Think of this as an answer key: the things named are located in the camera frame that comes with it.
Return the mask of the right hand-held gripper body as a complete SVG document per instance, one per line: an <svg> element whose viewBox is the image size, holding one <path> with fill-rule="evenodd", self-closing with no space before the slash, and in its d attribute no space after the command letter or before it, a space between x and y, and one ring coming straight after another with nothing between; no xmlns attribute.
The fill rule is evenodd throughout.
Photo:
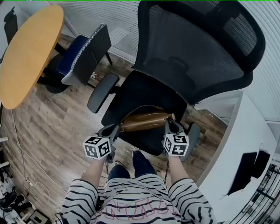
<svg viewBox="0 0 280 224"><path fill-rule="evenodd" d="M184 129L176 133L166 130L162 145L167 155L184 157L189 147L189 136L186 135Z"/></svg>

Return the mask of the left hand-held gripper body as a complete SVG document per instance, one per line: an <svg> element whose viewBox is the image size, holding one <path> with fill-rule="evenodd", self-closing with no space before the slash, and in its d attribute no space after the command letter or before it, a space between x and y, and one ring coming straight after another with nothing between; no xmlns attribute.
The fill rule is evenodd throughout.
<svg viewBox="0 0 280 224"><path fill-rule="evenodd" d="M115 156L116 148L109 137L88 136L83 142L85 155L89 158L101 160L106 159L106 163L111 164Z"/></svg>

